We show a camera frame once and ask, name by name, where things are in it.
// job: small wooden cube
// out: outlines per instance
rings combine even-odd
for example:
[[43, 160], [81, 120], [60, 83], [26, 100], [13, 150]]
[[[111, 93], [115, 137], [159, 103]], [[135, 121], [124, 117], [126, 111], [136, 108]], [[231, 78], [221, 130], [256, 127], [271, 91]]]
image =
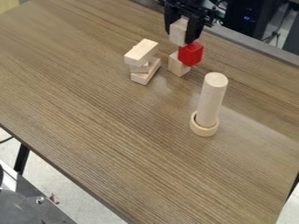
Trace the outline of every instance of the small wooden cube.
[[181, 17], [170, 25], [170, 41], [178, 46], [185, 46], [188, 19]]
[[142, 66], [129, 66], [132, 74], [147, 74], [150, 71], [150, 63], [147, 61]]
[[126, 64], [141, 67], [159, 50], [158, 43], [144, 38], [124, 55]]
[[174, 52], [168, 57], [168, 70], [177, 75], [178, 77], [188, 73], [191, 68], [184, 65], [177, 59], [177, 52]]
[[142, 85], [147, 85], [160, 66], [161, 66], [161, 60], [159, 58], [152, 57], [149, 60], [149, 72], [132, 73], [131, 80]]

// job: red cube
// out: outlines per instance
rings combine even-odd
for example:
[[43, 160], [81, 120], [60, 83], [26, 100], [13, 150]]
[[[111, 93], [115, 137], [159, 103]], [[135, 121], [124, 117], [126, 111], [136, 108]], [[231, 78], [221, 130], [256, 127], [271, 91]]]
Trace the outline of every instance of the red cube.
[[178, 48], [178, 59], [182, 61], [188, 67], [198, 64], [204, 53], [204, 47], [196, 41], [193, 41], [189, 45], [180, 46]]

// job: cylinder on ring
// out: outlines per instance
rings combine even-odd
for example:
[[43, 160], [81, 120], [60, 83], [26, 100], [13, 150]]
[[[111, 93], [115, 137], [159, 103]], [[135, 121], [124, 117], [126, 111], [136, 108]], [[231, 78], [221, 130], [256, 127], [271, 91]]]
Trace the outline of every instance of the cylinder on ring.
[[228, 79], [222, 73], [208, 73], [205, 76], [196, 115], [199, 126], [211, 128], [216, 124], [227, 83]]

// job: wood grain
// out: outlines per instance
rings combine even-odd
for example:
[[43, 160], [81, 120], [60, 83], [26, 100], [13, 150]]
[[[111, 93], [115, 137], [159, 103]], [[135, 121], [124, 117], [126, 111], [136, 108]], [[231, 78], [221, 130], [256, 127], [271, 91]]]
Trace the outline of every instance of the wood grain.
[[[160, 43], [147, 87], [122, 55]], [[32, 0], [0, 16], [0, 124], [129, 223], [273, 223], [298, 171], [299, 72], [203, 33], [167, 72], [162, 15], [126, 0]], [[230, 81], [217, 135], [189, 128], [203, 77]]]

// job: gray floor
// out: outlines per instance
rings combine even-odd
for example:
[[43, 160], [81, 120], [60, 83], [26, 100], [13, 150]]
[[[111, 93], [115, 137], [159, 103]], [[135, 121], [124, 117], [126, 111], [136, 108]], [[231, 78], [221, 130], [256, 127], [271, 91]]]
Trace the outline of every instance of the gray floor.
[[[266, 37], [270, 36], [271, 33], [277, 29], [280, 22], [282, 21], [283, 14], [284, 14], [286, 8], [287, 8], [287, 5], [284, 4], [275, 13], [275, 15], [273, 16], [272, 20], [269, 22], [269, 24], [265, 30], [264, 37], [263, 37], [264, 39]], [[277, 45], [278, 48], [283, 47], [284, 42], [286, 41], [286, 38], [289, 34], [289, 30], [291, 29], [292, 24], [296, 18], [296, 15], [297, 15], [297, 11], [291, 10], [290, 13], [288, 14], [288, 16], [284, 19], [282, 27], [278, 31], [281, 34], [281, 36], [279, 37], [278, 45]], [[272, 46], [276, 46], [276, 38], [274, 38], [269, 44]]]
[[[0, 141], [6, 137], [9, 135], [0, 129]], [[15, 139], [0, 144], [0, 159], [10, 167], [19, 145]], [[58, 207], [79, 224], [126, 223], [34, 153], [29, 156], [24, 177], [48, 197], [53, 193]]]

